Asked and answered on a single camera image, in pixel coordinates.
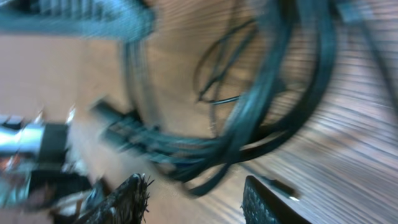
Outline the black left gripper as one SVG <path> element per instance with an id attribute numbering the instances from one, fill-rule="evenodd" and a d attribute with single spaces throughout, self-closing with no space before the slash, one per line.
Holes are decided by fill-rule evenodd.
<path id="1" fill-rule="evenodd" d="M 78 161 L 68 157 L 69 124 L 1 116 L 1 207 L 47 208 L 91 190 Z"/>

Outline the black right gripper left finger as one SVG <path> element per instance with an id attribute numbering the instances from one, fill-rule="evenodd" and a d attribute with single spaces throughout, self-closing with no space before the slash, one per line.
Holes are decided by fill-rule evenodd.
<path id="1" fill-rule="evenodd" d="M 148 180 L 145 174 L 133 174 L 74 224 L 141 224 L 150 197 Z"/>

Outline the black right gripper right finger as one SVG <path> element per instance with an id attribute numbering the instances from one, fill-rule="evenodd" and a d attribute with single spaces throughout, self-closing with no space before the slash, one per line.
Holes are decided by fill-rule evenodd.
<path id="1" fill-rule="evenodd" d="M 310 224 L 253 175 L 245 179 L 241 208 L 246 224 Z"/>

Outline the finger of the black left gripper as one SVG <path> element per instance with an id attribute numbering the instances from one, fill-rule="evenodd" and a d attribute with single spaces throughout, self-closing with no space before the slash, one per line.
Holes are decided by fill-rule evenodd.
<path id="1" fill-rule="evenodd" d="M 1 1 L 2 34 L 141 40 L 154 26 L 154 9 L 140 0 Z"/>

